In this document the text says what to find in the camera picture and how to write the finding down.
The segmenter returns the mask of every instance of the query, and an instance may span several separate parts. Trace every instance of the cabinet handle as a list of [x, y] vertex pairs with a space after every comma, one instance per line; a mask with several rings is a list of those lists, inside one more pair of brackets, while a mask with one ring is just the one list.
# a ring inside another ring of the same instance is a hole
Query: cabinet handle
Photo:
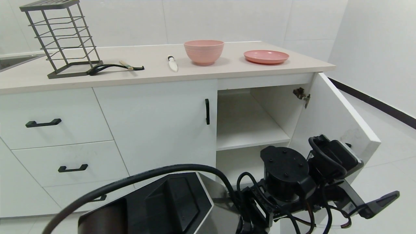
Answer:
[[52, 126], [52, 125], [58, 125], [60, 122], [62, 122], [62, 119], [54, 119], [50, 123], [41, 123], [41, 124], [38, 124], [36, 121], [29, 121], [27, 122], [26, 127]]
[[208, 98], [207, 99], [205, 99], [205, 107], [207, 108], [207, 118], [206, 118], [206, 121], [207, 121], [207, 125], [209, 125], [209, 100], [208, 100]]
[[60, 166], [59, 169], [58, 169], [58, 172], [59, 173], [62, 173], [62, 172], [80, 172], [80, 171], [85, 171], [85, 169], [87, 169], [87, 167], [88, 167], [88, 164], [83, 164], [77, 169], [67, 169], [66, 166]]
[[107, 198], [107, 195], [106, 195], [106, 194], [104, 194], [104, 195], [102, 195], [101, 197], [96, 198], [96, 199], [94, 199], [94, 200], [92, 200], [92, 201], [90, 201], [90, 202], [102, 202], [102, 201], [104, 201], [106, 198]]

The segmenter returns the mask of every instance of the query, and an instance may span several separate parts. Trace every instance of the pink bowl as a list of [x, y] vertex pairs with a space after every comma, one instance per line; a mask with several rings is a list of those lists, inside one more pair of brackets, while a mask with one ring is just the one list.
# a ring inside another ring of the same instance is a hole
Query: pink bowl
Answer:
[[185, 42], [185, 51], [188, 57], [196, 64], [207, 66], [221, 56], [224, 42], [216, 40], [195, 40]]
[[274, 50], [250, 50], [244, 53], [245, 59], [262, 64], [278, 64], [286, 61], [289, 55]]

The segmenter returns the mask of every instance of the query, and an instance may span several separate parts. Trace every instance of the white wall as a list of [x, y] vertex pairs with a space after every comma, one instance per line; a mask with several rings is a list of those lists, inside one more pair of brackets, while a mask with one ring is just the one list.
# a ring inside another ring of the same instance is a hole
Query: white wall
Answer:
[[[26, 15], [19, 10], [33, 1], [0, 0], [0, 55], [39, 51]], [[347, 2], [81, 0], [81, 7], [99, 47], [263, 40], [327, 60]]]
[[415, 0], [349, 0], [327, 75], [416, 117], [415, 58]]

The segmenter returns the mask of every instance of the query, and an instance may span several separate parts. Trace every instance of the pink plate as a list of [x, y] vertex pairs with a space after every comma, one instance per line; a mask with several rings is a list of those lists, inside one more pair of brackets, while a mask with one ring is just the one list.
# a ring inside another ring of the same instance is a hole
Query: pink plate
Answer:
[[274, 50], [250, 50], [244, 52], [244, 57], [248, 61], [262, 64], [278, 64], [286, 61], [289, 55]]

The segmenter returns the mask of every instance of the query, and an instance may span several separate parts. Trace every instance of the countertop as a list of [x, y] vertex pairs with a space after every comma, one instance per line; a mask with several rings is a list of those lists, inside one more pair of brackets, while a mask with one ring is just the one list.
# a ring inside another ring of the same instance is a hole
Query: countertop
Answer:
[[[186, 55], [182, 44], [99, 47], [97, 50], [104, 63], [118, 64], [119, 60], [123, 60], [134, 67], [144, 66], [145, 70], [129, 71], [111, 67], [95, 76], [48, 79], [47, 74], [53, 69], [49, 61], [45, 60], [46, 57], [42, 57], [0, 72], [0, 94], [185, 80], [258, 77], [325, 72], [335, 69], [334, 65], [327, 62], [265, 42], [227, 42], [221, 57], [215, 64], [206, 67], [194, 65]], [[244, 59], [243, 53], [248, 50], [278, 50], [289, 54], [290, 58], [279, 65], [255, 64]], [[72, 53], [79, 53], [79, 50], [65, 51], [66, 55]], [[168, 55], [175, 57], [179, 67], [178, 72], [173, 72], [169, 68]], [[79, 66], [76, 69], [88, 70], [85, 66]]]

